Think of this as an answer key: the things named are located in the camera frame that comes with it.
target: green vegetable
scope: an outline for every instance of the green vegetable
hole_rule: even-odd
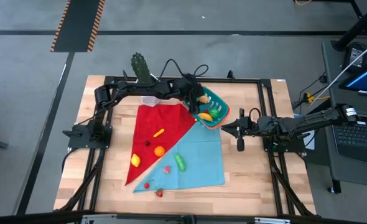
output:
[[[185,165],[185,161],[184,159],[182,158],[182,156],[180,154],[175,154],[174,155],[174,159],[175,161],[177,162],[178,164],[178,167],[179,169],[181,170],[181,172],[185,172],[185,169],[186,169],[186,165]]]

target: concrete floor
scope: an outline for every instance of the concrete floor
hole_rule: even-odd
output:
[[[55,29],[65,3],[0,0],[0,29]],[[106,0],[100,30],[347,30],[356,21],[351,5],[339,2],[296,6],[291,0]],[[8,149],[0,150],[0,215],[13,213],[66,61],[67,54],[49,52],[52,39],[0,36],[0,140],[9,143]],[[132,53],[141,52],[155,74],[174,58],[186,72],[207,63],[209,77],[225,77],[233,70],[236,77],[283,78],[295,101],[299,91],[324,72],[320,43],[332,39],[336,38],[98,36],[92,53],[75,54],[27,212],[52,210],[68,142],[62,130],[75,121],[87,75],[131,71]],[[177,74],[173,67],[166,73]],[[309,91],[322,86],[316,83]],[[310,165],[309,178],[319,215],[367,222],[367,186],[343,183],[343,194],[331,195],[326,191],[327,167]]]

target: wooden table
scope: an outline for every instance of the wooden table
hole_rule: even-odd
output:
[[[104,82],[104,76],[89,76],[78,111],[77,122],[89,118],[94,111],[94,90]],[[293,116],[287,84],[284,80],[271,80],[277,115]],[[249,83],[202,83],[220,96],[231,108],[227,123],[238,117],[239,108],[248,113],[251,108],[260,108],[258,89]],[[264,89],[267,111],[267,91]],[[162,103],[175,104],[177,100]],[[124,186],[131,157],[132,136],[134,134],[136,113],[140,105],[139,96],[124,98],[114,107],[112,126],[113,137],[106,151],[101,175],[97,212],[119,213],[158,213],[194,215],[276,215],[271,171],[262,139],[245,137],[246,150],[236,150],[236,139],[221,131],[225,185],[201,187],[196,189],[165,190],[163,197],[154,192],[134,194],[135,186],[148,174],[152,167],[139,176],[133,183]],[[257,119],[253,113],[252,120]],[[88,149],[79,149],[67,159],[59,185],[54,208],[60,208],[80,186]],[[307,170],[303,160],[294,153],[286,153],[287,171],[290,185],[305,206],[315,213],[314,201],[310,191]],[[85,208],[89,207],[92,186],[87,191]],[[287,213],[286,197],[280,187],[284,212]]]

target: plastic basket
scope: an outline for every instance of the plastic basket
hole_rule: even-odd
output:
[[[218,118],[214,118],[213,121],[206,121],[201,119],[197,114],[193,114],[192,116],[197,119],[197,121],[203,123],[208,129],[215,129],[222,125],[222,122],[229,116],[230,108],[229,106],[214,92],[212,92],[209,88],[203,86],[204,94],[208,97],[208,104],[200,105],[200,112],[204,112],[206,110],[216,108],[220,111],[220,116]]]

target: blue cloth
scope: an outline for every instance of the blue cloth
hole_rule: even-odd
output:
[[[184,172],[179,170],[174,159],[176,153],[185,161]],[[164,172],[165,166],[170,167],[168,174]],[[145,183],[149,183],[148,189],[144,188]],[[224,183],[220,129],[207,129],[196,122],[136,186],[134,192],[188,189]]]

